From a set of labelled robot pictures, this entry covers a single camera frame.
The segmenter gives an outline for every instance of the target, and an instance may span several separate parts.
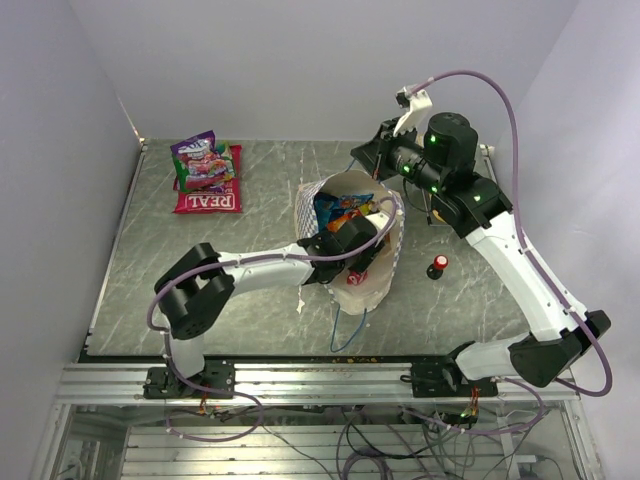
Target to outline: colorful snack bag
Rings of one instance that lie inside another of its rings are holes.
[[[240,145],[227,145],[230,153],[234,175],[221,184],[209,184],[206,187],[191,192],[178,192],[178,203],[173,213],[241,213],[240,201]],[[176,177],[174,190],[180,190],[180,179]]]
[[[343,195],[340,198],[324,192],[317,193],[313,200],[313,206],[318,217],[319,230],[325,230],[329,223],[337,220],[352,210],[360,208],[372,199],[373,193]]]
[[[215,145],[215,134],[208,131],[171,145],[181,192],[221,186],[236,176],[229,145]]]
[[[347,213],[345,213],[341,217],[338,217],[335,220],[330,221],[327,224],[327,230],[335,233],[338,230],[340,230],[340,227],[344,225],[344,222],[346,222],[347,220],[350,220],[353,217],[366,217],[367,215],[369,215],[369,213],[371,213],[372,208],[373,208],[373,202],[369,201],[358,208],[349,210]]]

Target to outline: table surface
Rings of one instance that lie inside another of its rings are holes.
[[[175,215],[177,194],[169,145],[149,140],[117,242],[104,295],[97,306],[90,355],[156,355],[160,335],[145,314],[158,278],[193,245],[248,252],[295,240],[293,204],[298,185],[342,171],[351,142],[242,141],[244,213]],[[488,175],[486,165],[477,170]],[[398,179],[386,182],[398,189]],[[410,192],[421,203],[420,192]],[[351,355],[446,353],[469,340],[489,341],[526,331],[511,294],[489,264],[449,227],[429,226],[408,205],[405,236],[391,290],[367,316],[367,326],[343,351]],[[449,257],[443,277],[425,271],[437,254]],[[305,305],[298,313],[301,296]],[[231,355],[329,355],[337,304],[320,285],[255,291],[229,301],[205,335],[205,353]],[[342,345],[360,316],[340,315],[336,344]]]

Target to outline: white wall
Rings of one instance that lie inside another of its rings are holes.
[[[453,68],[518,105],[576,0],[71,0],[143,137],[368,139],[403,85]],[[506,122],[471,79],[431,89],[485,142]]]
[[[565,284],[613,326],[614,390],[586,399],[608,478],[638,478],[640,420],[640,3],[583,0],[517,115],[527,233]],[[510,137],[498,149],[503,184]],[[602,386],[590,352],[574,369]]]
[[[137,138],[65,0],[0,3],[0,476],[28,478]]]

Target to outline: wire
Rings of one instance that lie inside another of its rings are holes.
[[[513,110],[513,107],[511,106],[511,102],[507,97],[507,94],[500,87],[500,85],[498,85],[490,77],[488,77],[483,73],[476,72],[473,70],[452,70],[452,71],[437,75],[435,77],[431,77],[426,82],[414,87],[411,90],[411,94],[414,95],[415,93],[419,92],[423,88],[426,88],[427,86],[439,80],[442,80],[448,77],[458,76],[458,75],[471,76],[471,77],[475,77],[475,78],[479,78],[480,80],[483,80],[484,82],[488,83],[502,99],[502,102],[504,103],[504,106],[507,110],[507,116],[509,117],[509,125],[511,127],[511,144],[512,144],[512,155],[513,155],[513,173],[511,177],[511,193],[513,196],[512,198],[513,218],[516,226],[516,236],[518,237],[518,242],[520,243],[520,247],[522,248],[522,251],[524,252],[525,256],[527,257],[527,259],[529,260],[533,268],[544,280],[544,282],[547,284],[549,289],[553,292],[553,294],[558,299],[560,304],[564,307],[564,309],[567,312],[569,312],[569,314],[571,315],[571,318],[573,318],[573,320],[578,324],[578,326],[580,327],[582,332],[585,334],[585,336],[589,339],[589,342],[591,343],[591,345],[593,345],[593,349],[598,354],[598,358],[600,358],[600,362],[602,363],[602,368],[604,370],[604,375],[605,375],[605,382],[604,382],[604,386],[600,390],[596,390],[596,391],[587,390],[583,387],[579,387],[578,385],[574,385],[573,383],[567,382],[566,380],[563,380],[561,378],[556,378],[556,382],[560,383],[561,385],[564,385],[565,387],[568,387],[572,390],[575,390],[577,392],[580,392],[590,397],[604,397],[613,388],[613,372],[611,370],[611,364],[607,359],[607,355],[604,353],[604,350],[602,349],[600,342],[598,342],[598,339],[591,332],[591,329],[587,326],[584,320],[582,320],[582,318],[580,317],[580,314],[575,311],[575,308],[573,308],[569,300],[565,297],[565,295],[562,293],[560,288],[556,285],[555,281],[551,278],[551,276],[547,273],[546,269],[540,264],[540,262],[538,261],[534,253],[530,250],[525,239],[524,230],[522,228],[522,219],[520,217],[520,201],[518,200],[518,187],[519,187],[518,185],[518,169],[519,169],[518,128],[516,125],[516,115]]]
[[[505,461],[507,461],[507,460],[509,460],[509,459],[510,459],[510,461],[509,461],[509,466],[507,467],[507,475],[508,475],[508,472],[509,472],[509,470],[511,469],[511,465],[513,464],[513,457],[515,456],[515,454],[516,454],[516,453],[518,453],[518,450],[520,450],[520,447],[522,446],[522,444],[524,443],[524,441],[527,439],[527,437],[529,436],[529,434],[530,434],[530,433],[531,433],[531,431],[533,430],[533,427],[534,427],[534,426],[535,426],[535,425],[533,425],[533,426],[529,427],[529,430],[527,430],[527,431],[525,432],[525,434],[522,436],[522,440],[520,440],[520,443],[518,443],[518,445],[516,446],[516,448],[514,448],[514,449],[513,449],[513,452],[512,452],[512,453],[510,453],[509,455],[505,455],[504,457],[502,457],[502,458],[498,461],[498,463],[496,463],[493,467],[491,467],[491,470],[489,470],[489,471],[485,474],[485,476],[484,476],[484,477],[482,477],[482,480],[485,480],[485,479],[489,476],[489,474],[491,474],[491,472],[493,472],[496,468],[498,468],[498,467],[502,464],[502,462],[505,462]]]
[[[358,433],[358,435],[360,435],[360,438],[362,438],[364,443],[366,443],[367,446],[371,449],[371,451],[373,452],[373,453],[371,453],[371,456],[373,456],[373,457],[387,457],[387,458],[390,458],[392,460],[406,460],[408,458],[416,458],[416,457],[418,457],[418,458],[427,458],[429,456],[429,455],[422,455],[422,456],[420,455],[422,452],[427,450],[429,447],[424,447],[424,448],[421,448],[421,449],[416,450],[416,451],[409,450],[409,454],[408,455],[400,455],[400,454],[396,454],[396,453],[385,453],[385,452],[381,451],[380,449],[378,449],[377,447],[373,446],[373,444],[369,441],[369,439],[364,436],[362,431],[360,431],[360,429],[354,423],[351,423],[347,427],[347,430],[345,432],[345,437],[347,439],[347,444],[349,445],[349,447],[351,447],[351,450],[353,450],[356,453],[359,453],[360,450],[358,450],[356,447],[354,447],[353,444],[351,443],[351,440],[349,438],[349,430],[351,428],[353,428]]]
[[[400,375],[400,381],[403,383],[426,383],[429,385],[441,385],[446,382],[444,378],[436,380],[434,378],[413,377],[411,375]]]
[[[478,438],[478,437],[469,438],[469,444],[467,445],[467,453],[465,453],[465,455],[464,455],[465,462],[464,462],[464,465],[462,466],[462,474],[460,475],[462,478],[464,478],[464,472],[467,471],[467,468],[473,467],[475,465],[475,463],[476,463],[476,452],[475,452],[475,447],[473,447],[473,441],[476,438]],[[467,458],[469,457],[469,449],[471,449],[471,448],[473,448],[473,453],[471,455],[472,462],[467,465]]]
[[[345,169],[345,172],[348,172],[349,170],[351,170],[351,167],[353,167],[355,163],[356,163],[356,159],[354,157],[353,160],[351,160],[351,163],[349,163],[349,166],[347,166],[347,168]]]
[[[59,477],[59,476],[61,476],[61,475],[64,475],[64,474],[65,474],[65,473],[67,473],[67,472],[70,472],[71,470],[73,470],[73,469],[74,469],[74,468],[76,468],[77,466],[78,466],[78,465],[71,465],[70,467],[67,467],[67,469],[66,469],[66,470],[63,470],[63,471],[61,471],[59,474],[57,474],[57,475],[56,475],[56,478],[57,478],[57,477]]]
[[[542,401],[542,397],[532,387],[530,387],[526,383],[520,382],[519,380],[514,380],[512,378],[501,378],[501,379],[497,379],[497,380],[500,380],[500,381],[503,381],[503,382],[507,382],[507,383],[512,383],[512,384],[517,385],[517,386],[519,386],[521,388],[524,388],[529,393],[531,393],[536,398],[536,400],[538,401],[538,407],[539,408],[538,408],[538,413],[536,413],[535,417],[533,417],[528,422],[523,423],[521,427],[520,426],[507,426],[507,427],[504,427],[504,428],[501,428],[501,429],[499,428],[497,430],[477,430],[477,429],[467,430],[465,428],[454,427],[452,425],[449,425],[449,424],[443,422],[440,419],[435,419],[435,418],[432,418],[432,417],[428,417],[428,416],[422,415],[421,413],[418,413],[415,410],[403,408],[403,412],[408,413],[409,415],[413,415],[416,418],[420,418],[422,420],[426,420],[431,424],[438,425],[439,427],[444,428],[447,431],[456,432],[456,433],[464,433],[466,435],[482,435],[482,436],[486,436],[486,435],[503,435],[505,433],[521,432],[523,430],[526,430],[527,428],[533,427],[536,423],[538,423],[545,416],[546,408],[544,406],[544,402]]]
[[[538,455],[538,458],[540,458],[543,462],[547,461],[547,460],[552,462],[556,466],[556,468],[558,469],[558,473],[560,474],[560,480],[564,480],[564,475],[562,474],[562,469],[560,468],[560,465],[558,464],[558,462],[555,459],[553,459],[551,457],[543,457],[542,455]]]
[[[360,333],[360,330],[362,330],[362,327],[364,327],[364,324],[367,320],[367,309],[366,308],[364,309],[364,313],[362,314],[362,320],[360,321],[360,325],[358,325],[358,328],[356,328],[353,334],[351,335],[351,337],[349,337],[349,340],[347,340],[347,342],[340,348],[335,348],[333,346],[333,343],[336,339],[336,330],[338,329],[338,317],[340,317],[340,305],[338,305],[336,318],[333,321],[333,332],[331,332],[331,343],[329,344],[329,350],[331,350],[331,353],[341,352],[342,350],[344,350],[349,346],[349,344],[353,341],[354,338],[356,338],[358,333]]]
[[[412,450],[411,450],[411,446],[407,443],[407,441],[404,439],[404,437],[402,435],[400,435],[400,432],[398,432],[395,428],[393,428],[391,425],[387,424],[387,428],[396,436],[398,437],[398,440],[400,440],[400,442],[405,446],[405,448],[407,449],[407,451],[409,452],[409,456],[412,458],[415,458],[416,462],[418,463],[418,467],[420,467],[420,469],[425,472],[425,473],[429,473],[429,471],[427,470],[427,467],[425,466],[424,463],[422,463],[422,460],[420,460],[420,458],[418,457],[418,455],[416,455]]]
[[[406,178],[402,179],[402,190],[404,190],[404,197],[407,199],[407,203],[409,205],[411,205],[413,208],[415,208],[416,210],[418,210],[418,211],[420,211],[422,213],[429,213],[426,208],[420,208],[419,206],[414,205],[414,203],[411,201],[411,198],[409,198],[409,192],[407,192],[407,179]]]
[[[322,470],[324,470],[324,472],[327,474],[327,476],[333,480],[333,475],[331,475],[331,472],[329,471],[329,469],[327,467],[325,467],[322,462],[320,460],[318,460],[315,457],[312,457],[311,455],[307,455],[304,452],[301,452],[300,450],[298,450],[292,443],[290,443],[286,438],[284,438],[282,435],[280,435],[279,433],[276,432],[272,432],[271,430],[269,430],[267,427],[265,427],[264,425],[262,425],[262,428],[264,428],[264,430],[267,433],[270,433],[271,435],[273,435],[276,438],[279,438],[280,440],[282,440],[284,443],[286,443],[289,447],[291,447],[291,449],[294,452],[298,452],[300,455],[302,455],[303,457],[308,458],[309,460],[313,460],[314,462],[316,462],[318,465],[320,465],[320,467],[322,468]]]

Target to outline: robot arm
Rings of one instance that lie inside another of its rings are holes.
[[[415,99],[407,98],[405,89],[397,99],[414,112],[414,118],[421,118],[417,113],[420,105],[428,108],[420,92]],[[403,119],[400,132],[404,133],[399,133],[397,124]],[[373,140],[354,148],[351,155],[381,180],[401,175],[428,192],[431,209],[487,260],[529,323],[529,332],[522,335],[456,349],[452,355],[458,373],[469,380],[520,375],[535,386],[545,387],[591,343],[528,255],[535,257],[542,271],[564,292],[571,311],[580,315],[596,338],[609,329],[611,322],[603,311],[587,311],[526,237],[527,252],[523,251],[511,202],[493,181],[473,171],[478,135],[468,120],[455,113],[432,116],[424,147],[415,141],[415,126],[407,122],[406,115],[387,120]]]
[[[374,238],[382,236],[381,231],[391,225],[392,219],[380,211],[352,218],[335,233],[320,232],[269,251],[238,254],[216,252],[208,243],[196,245],[158,280],[156,293],[194,268],[215,263],[229,266],[209,270],[199,276],[199,281],[191,277],[178,283],[160,300],[165,326],[171,332],[169,341],[176,368],[186,377],[203,370],[204,333],[230,298],[263,288],[329,283],[345,268],[363,273],[384,246],[384,238]],[[310,260],[354,252],[367,242],[374,243],[345,260]]]

